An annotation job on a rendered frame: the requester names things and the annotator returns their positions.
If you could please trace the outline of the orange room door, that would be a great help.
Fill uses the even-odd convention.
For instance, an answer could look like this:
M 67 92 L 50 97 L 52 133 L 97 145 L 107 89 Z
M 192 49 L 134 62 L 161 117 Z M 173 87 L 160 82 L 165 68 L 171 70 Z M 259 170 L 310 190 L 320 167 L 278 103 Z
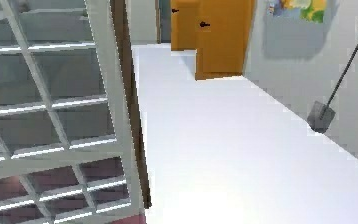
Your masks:
M 199 0 L 171 0 L 171 50 L 184 51 L 196 48 L 196 22 Z
M 256 0 L 200 0 L 196 80 L 243 73 Z M 200 22 L 209 27 L 200 27 Z

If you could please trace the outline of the colourful wall picture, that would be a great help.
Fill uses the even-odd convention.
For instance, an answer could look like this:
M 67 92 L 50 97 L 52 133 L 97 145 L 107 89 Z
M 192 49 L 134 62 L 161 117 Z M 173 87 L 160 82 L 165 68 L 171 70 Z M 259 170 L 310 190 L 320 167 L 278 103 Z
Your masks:
M 267 12 L 274 17 L 322 23 L 327 0 L 268 0 Z

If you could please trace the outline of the grey shovel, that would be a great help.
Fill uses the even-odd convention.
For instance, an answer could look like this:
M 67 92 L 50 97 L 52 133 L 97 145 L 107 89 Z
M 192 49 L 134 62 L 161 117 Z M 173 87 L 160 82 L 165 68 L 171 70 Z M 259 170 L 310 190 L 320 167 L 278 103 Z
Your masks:
M 336 112 L 330 107 L 330 105 L 333 102 L 339 90 L 339 87 L 341 86 L 344 77 L 348 73 L 357 53 L 358 53 L 358 41 L 356 46 L 354 47 L 354 50 L 351 53 L 351 56 L 348 59 L 345 68 L 343 69 L 338 81 L 336 82 L 335 87 L 333 88 L 328 101 L 326 103 L 322 103 L 319 101 L 314 102 L 311 111 L 307 117 L 307 123 L 314 132 L 321 133 L 321 134 L 326 133 L 333 119 L 335 118 Z

